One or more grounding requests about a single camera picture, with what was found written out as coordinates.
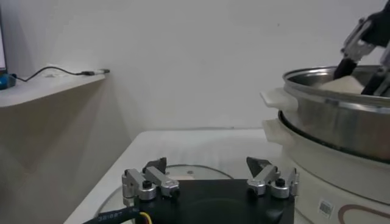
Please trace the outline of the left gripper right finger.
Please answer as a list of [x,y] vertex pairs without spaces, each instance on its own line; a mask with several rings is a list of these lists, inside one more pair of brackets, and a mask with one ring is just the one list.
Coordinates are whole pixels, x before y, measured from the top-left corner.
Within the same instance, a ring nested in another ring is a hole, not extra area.
[[256,197],[270,194],[284,200],[299,195],[299,173],[296,168],[282,173],[280,169],[266,159],[246,158],[252,178],[247,180],[248,190]]

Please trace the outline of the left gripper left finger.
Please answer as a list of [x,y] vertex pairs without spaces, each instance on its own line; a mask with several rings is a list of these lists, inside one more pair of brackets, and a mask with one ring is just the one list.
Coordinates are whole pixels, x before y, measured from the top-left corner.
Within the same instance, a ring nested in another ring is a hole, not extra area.
[[122,200],[129,207],[137,198],[139,201],[152,201],[160,194],[166,198],[177,198],[180,184],[166,176],[167,159],[149,161],[139,172],[126,169],[122,174]]

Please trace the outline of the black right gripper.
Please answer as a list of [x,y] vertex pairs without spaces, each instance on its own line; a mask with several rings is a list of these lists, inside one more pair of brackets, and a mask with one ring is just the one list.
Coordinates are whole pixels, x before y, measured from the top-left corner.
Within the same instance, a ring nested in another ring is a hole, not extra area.
[[380,67],[372,75],[361,94],[383,96],[389,88],[389,1],[379,12],[361,18],[357,26],[344,41],[343,58],[333,73],[337,80],[350,75],[360,60],[369,55],[375,46],[385,47],[380,58]]

